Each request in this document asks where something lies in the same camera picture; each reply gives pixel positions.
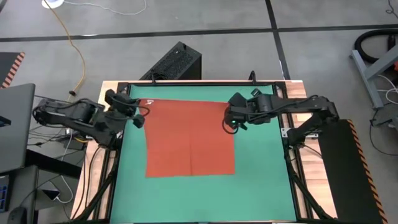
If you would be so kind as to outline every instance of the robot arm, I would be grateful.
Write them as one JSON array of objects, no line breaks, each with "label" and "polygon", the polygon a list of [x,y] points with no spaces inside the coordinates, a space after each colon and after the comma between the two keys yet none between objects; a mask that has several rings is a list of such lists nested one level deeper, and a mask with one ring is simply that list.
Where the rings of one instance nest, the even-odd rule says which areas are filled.
[{"label": "robot arm", "polygon": [[247,100],[240,93],[235,93],[229,99],[223,125],[225,123],[235,130],[233,133],[239,128],[247,130],[245,123],[269,123],[271,118],[282,113],[313,113],[301,126],[287,131],[289,145],[296,146],[303,143],[308,134],[339,120],[335,104],[323,96],[283,99],[263,94],[258,89],[252,92],[252,96],[253,98]]},{"label": "robot arm", "polygon": [[104,111],[104,105],[89,99],[80,99],[74,103],[44,99],[32,114],[41,125],[61,124],[91,136],[100,147],[116,150],[119,146],[117,135],[124,130],[126,121],[131,119],[137,128],[141,128],[145,118],[135,114],[139,107],[137,99],[108,90],[105,101],[111,105],[107,111]]}]

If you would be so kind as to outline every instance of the vacuum hose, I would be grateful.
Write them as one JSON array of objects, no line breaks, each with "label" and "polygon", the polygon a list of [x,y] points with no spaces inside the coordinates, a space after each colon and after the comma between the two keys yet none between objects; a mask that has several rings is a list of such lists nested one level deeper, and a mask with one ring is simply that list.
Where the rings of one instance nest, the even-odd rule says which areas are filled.
[{"label": "vacuum hose", "polygon": [[366,32],[366,33],[360,35],[355,40],[354,49],[358,51],[358,53],[360,54],[360,56],[362,57],[362,59],[365,62],[374,63],[378,60],[378,58],[372,57],[372,56],[368,55],[367,53],[365,53],[365,51],[362,49],[362,42],[370,37],[375,37],[375,36],[379,36],[379,35],[394,36],[397,34],[398,34],[398,29],[381,29],[381,30],[372,30],[372,31]]}]

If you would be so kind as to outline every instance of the concrete floor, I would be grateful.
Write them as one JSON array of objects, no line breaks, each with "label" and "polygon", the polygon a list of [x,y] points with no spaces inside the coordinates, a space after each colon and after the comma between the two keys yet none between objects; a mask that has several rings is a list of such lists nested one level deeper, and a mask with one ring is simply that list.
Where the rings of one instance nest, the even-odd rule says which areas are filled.
[{"label": "concrete floor", "polygon": [[[139,11],[144,4],[140,0],[86,2],[123,12]],[[387,0],[271,0],[271,3],[277,26],[283,28],[398,22],[393,15],[385,13]],[[147,0],[147,5],[147,9],[136,16],[120,16],[95,7],[68,4],[56,11],[73,35],[271,28],[263,0]],[[397,2],[393,1],[393,5],[398,9]],[[8,1],[0,12],[0,27],[0,41],[4,37],[65,35],[52,13],[44,9],[40,1]],[[348,58],[355,39],[366,32],[365,29],[295,31],[279,35],[291,79],[303,80],[308,95],[328,97],[336,103],[342,118],[354,121],[387,218],[390,223],[398,223],[398,201],[395,197],[398,157],[373,149],[369,140],[369,120],[373,115],[371,102],[353,61]],[[203,79],[247,79],[251,70],[256,71],[258,79],[284,79],[279,63],[280,52],[271,32],[76,40],[74,43],[87,64],[87,78],[79,97],[96,101],[103,80],[140,78],[178,41],[203,54]],[[375,56],[385,52],[385,46],[386,39],[383,37],[364,43],[365,49]],[[0,51],[26,53],[12,85],[33,82],[38,95],[65,100],[67,91],[80,79],[80,59],[67,41],[0,42]],[[373,139],[381,150],[398,154],[396,131],[387,127],[376,128]],[[53,157],[63,153],[59,144],[36,150]],[[70,160],[78,161],[79,156]],[[50,174],[43,173],[40,178],[48,179]],[[67,180],[76,189],[77,182]],[[67,199],[69,193],[62,181],[57,179],[56,185],[62,191],[61,198]],[[67,212],[71,207],[71,204],[67,206]],[[60,206],[39,213],[39,223],[65,220],[67,218]]]}]

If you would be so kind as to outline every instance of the red cloth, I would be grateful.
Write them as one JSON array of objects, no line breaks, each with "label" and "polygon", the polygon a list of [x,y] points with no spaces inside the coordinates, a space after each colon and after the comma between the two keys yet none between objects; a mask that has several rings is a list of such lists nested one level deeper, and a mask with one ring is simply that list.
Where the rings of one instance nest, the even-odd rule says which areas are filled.
[{"label": "red cloth", "polygon": [[147,177],[235,173],[233,135],[221,126],[227,103],[142,99],[140,105],[150,109]]}]

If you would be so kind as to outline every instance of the green mat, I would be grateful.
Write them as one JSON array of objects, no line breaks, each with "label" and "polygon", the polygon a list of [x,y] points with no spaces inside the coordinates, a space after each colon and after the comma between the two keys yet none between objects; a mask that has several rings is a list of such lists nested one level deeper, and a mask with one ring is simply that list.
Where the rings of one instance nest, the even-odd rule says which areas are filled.
[{"label": "green mat", "polygon": [[[237,91],[250,98],[254,88],[132,86],[131,97],[226,102]],[[144,128],[127,124],[111,223],[295,221],[278,120],[248,128],[234,136],[235,175],[146,178]]]}]

